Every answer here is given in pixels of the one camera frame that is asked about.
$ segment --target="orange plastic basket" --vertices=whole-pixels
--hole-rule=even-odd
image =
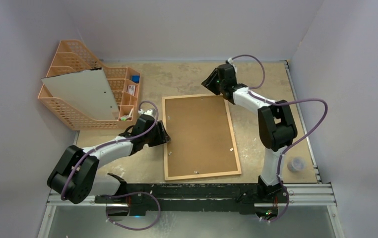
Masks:
[[[101,67],[109,82],[110,89],[119,108],[119,118],[128,115],[133,109],[130,120],[92,119],[61,98],[53,97],[43,84],[38,99],[72,130],[116,129],[135,124],[138,118],[139,91],[141,74],[130,67],[107,67],[79,40],[62,40],[56,50],[46,77],[79,72]],[[139,83],[130,79],[139,76]],[[127,92],[129,85],[135,86],[134,95]]]

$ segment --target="wooden frame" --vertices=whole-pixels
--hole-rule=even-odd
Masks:
[[[166,123],[166,100],[167,99],[177,99],[177,98],[192,98],[192,97],[216,97],[215,95],[211,94],[197,94],[197,95],[184,95],[184,96],[170,96],[170,97],[163,97],[163,124],[167,130],[167,123]],[[228,102],[223,98],[223,103],[225,105],[226,114],[228,125],[230,129],[230,136],[233,144],[233,151],[236,158],[236,171],[228,171],[228,172],[219,172],[219,173],[209,173],[209,174],[195,174],[195,175],[185,175],[185,176],[173,176],[169,177],[169,168],[168,168],[168,149],[167,144],[164,144],[164,180],[171,181],[171,180],[181,180],[181,179],[198,179],[198,178],[208,178],[208,177],[217,177],[217,176],[229,176],[229,175],[240,175],[242,174],[242,169],[240,167],[240,160],[239,160],[239,153],[237,151],[236,146],[236,139],[234,137],[234,130],[233,124],[231,122],[230,111]]]

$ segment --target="brown board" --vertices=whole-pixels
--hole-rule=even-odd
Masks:
[[[228,103],[222,96],[163,97],[165,180],[240,175]]]

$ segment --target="blue object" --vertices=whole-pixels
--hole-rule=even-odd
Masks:
[[[132,82],[139,83],[139,75],[132,76]]]

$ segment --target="wire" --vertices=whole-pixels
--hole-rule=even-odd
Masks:
[[[264,98],[258,97],[258,96],[254,95],[252,93],[252,89],[258,89],[258,88],[260,88],[263,85],[263,83],[265,82],[265,68],[263,67],[263,65],[260,62],[260,60],[258,60],[256,57],[251,56],[251,55],[239,55],[239,56],[233,57],[232,60],[237,59],[239,57],[251,57],[251,58],[255,59],[260,64],[260,67],[262,68],[262,74],[263,74],[262,82],[257,87],[249,87],[248,93],[249,93],[249,95],[251,97],[256,98],[256,99],[258,99],[258,100],[260,100],[262,102],[265,102]],[[285,214],[285,212],[288,209],[288,204],[290,203],[290,196],[288,194],[287,187],[284,186],[284,184],[283,184],[283,182],[281,180],[281,163],[282,163],[282,159],[283,159],[284,155],[287,153],[288,150],[290,150],[291,148],[293,148],[295,145],[297,145],[298,143],[300,143],[302,140],[306,139],[322,123],[322,121],[326,117],[326,114],[328,113],[328,104],[324,100],[319,99],[319,98],[309,98],[309,99],[295,100],[295,101],[287,102],[287,103],[275,103],[275,102],[272,102],[272,101],[269,101],[269,100],[266,100],[266,102],[269,103],[269,104],[271,104],[271,105],[274,105],[274,106],[288,106],[288,105],[291,105],[291,104],[304,103],[304,102],[321,102],[321,103],[323,103],[323,105],[325,107],[323,115],[319,119],[319,121],[316,123],[316,125],[311,130],[309,130],[304,136],[302,136],[300,139],[298,139],[297,141],[295,141],[293,144],[287,146],[287,148],[285,148],[282,151],[280,157],[278,158],[277,179],[278,179],[278,182],[280,183],[281,187],[283,188],[283,191],[286,194],[285,197],[287,199],[287,203],[285,204],[285,207],[282,210],[282,212],[279,213],[279,216],[277,216],[275,219],[268,220],[268,222],[275,222],[275,221],[277,221],[278,219],[280,219]]]
[[[132,228],[132,227],[127,227],[125,225],[119,224],[119,223],[113,221],[112,219],[110,219],[109,213],[108,213],[107,208],[106,208],[107,221],[109,221],[113,225],[131,230],[131,231],[143,231],[143,230],[146,230],[146,229],[153,227],[160,220],[161,208],[160,208],[160,203],[158,202],[157,198],[155,198],[151,193],[148,193],[148,192],[131,192],[131,193],[127,193],[127,194],[124,194],[124,195],[117,195],[117,196],[103,195],[103,196],[108,197],[108,198],[122,198],[122,197],[129,197],[131,195],[136,195],[136,194],[139,194],[139,193],[150,196],[152,199],[154,199],[155,203],[157,204],[157,207],[158,207],[157,217],[155,218],[155,220],[150,225],[143,227],[143,228]]]
[[[65,185],[63,186],[63,189],[62,189],[62,192],[61,192],[61,200],[62,201],[65,201],[66,200],[66,188],[68,187],[68,184],[71,182],[72,180],[72,177],[73,175],[75,174],[76,170],[78,169],[78,167],[82,164],[82,162],[85,160],[85,158],[87,158],[87,156],[91,153],[93,153],[94,151],[98,150],[98,149],[101,149],[105,146],[108,146],[108,145],[112,145],[112,144],[116,144],[116,143],[119,143],[119,142],[124,142],[124,141],[129,141],[129,140],[133,140],[133,139],[137,139],[137,138],[140,138],[141,136],[147,134],[152,128],[155,127],[155,125],[157,124],[157,120],[158,120],[158,108],[157,106],[151,102],[151,101],[142,101],[140,104],[139,104],[139,107],[141,107],[141,105],[143,103],[149,103],[151,104],[154,108],[155,108],[155,111],[157,112],[157,114],[155,115],[155,120],[154,120],[154,123],[150,126],[150,128],[146,131],[144,131],[143,133],[139,134],[139,135],[136,135],[136,136],[133,136],[133,137],[129,137],[129,138],[125,138],[125,139],[121,139],[121,140],[118,140],[118,141],[109,141],[109,142],[106,142],[106,143],[103,143],[103,144],[100,144],[98,145],[95,149],[91,149],[89,150],[87,153],[85,153],[81,159],[78,160],[78,162],[76,163],[76,165],[73,167],[71,173],[69,174],[68,176],[68,179],[66,180],[65,182]]]

